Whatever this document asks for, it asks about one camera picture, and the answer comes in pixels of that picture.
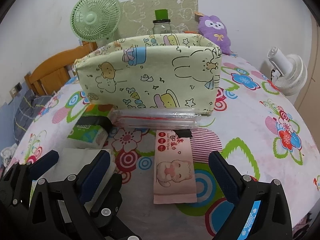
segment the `white fan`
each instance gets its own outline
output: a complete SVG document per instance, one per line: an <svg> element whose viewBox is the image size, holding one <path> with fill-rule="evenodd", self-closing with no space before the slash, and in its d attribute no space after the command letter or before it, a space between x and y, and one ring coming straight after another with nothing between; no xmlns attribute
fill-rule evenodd
<svg viewBox="0 0 320 240"><path fill-rule="evenodd" d="M273 47L268 59L274 66L272 82L285 96L298 93L307 81L307 69L297 54L285 56L280 49Z"/></svg>

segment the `pink wet wipes package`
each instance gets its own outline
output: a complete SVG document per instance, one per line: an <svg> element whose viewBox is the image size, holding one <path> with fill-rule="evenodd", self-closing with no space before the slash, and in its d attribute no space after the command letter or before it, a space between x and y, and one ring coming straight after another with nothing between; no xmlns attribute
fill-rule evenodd
<svg viewBox="0 0 320 240"><path fill-rule="evenodd" d="M190 138L156 131L153 192L154 204L197 202Z"/></svg>

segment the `green fan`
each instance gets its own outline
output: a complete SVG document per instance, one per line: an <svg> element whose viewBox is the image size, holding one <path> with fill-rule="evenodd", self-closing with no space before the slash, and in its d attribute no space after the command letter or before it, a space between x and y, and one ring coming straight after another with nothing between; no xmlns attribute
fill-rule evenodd
<svg viewBox="0 0 320 240"><path fill-rule="evenodd" d="M121 19L118 0L80 0L73 8L70 24L82 41L99 41L109 37Z"/></svg>

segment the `green cap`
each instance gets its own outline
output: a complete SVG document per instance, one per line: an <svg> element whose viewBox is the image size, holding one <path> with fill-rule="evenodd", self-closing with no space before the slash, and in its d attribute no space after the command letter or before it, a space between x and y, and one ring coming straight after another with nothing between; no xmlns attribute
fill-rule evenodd
<svg viewBox="0 0 320 240"><path fill-rule="evenodd" d="M167 9L161 9L161 10L155 10L156 14L156 20L168 20L168 10Z"/></svg>

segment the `plastic tube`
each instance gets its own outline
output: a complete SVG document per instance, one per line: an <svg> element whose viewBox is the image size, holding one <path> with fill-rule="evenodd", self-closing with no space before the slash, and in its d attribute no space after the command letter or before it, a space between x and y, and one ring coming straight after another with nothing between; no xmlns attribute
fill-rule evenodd
<svg viewBox="0 0 320 240"><path fill-rule="evenodd" d="M194 108L144 108L114 110L110 116L118 127L150 129L192 129L201 114Z"/></svg>

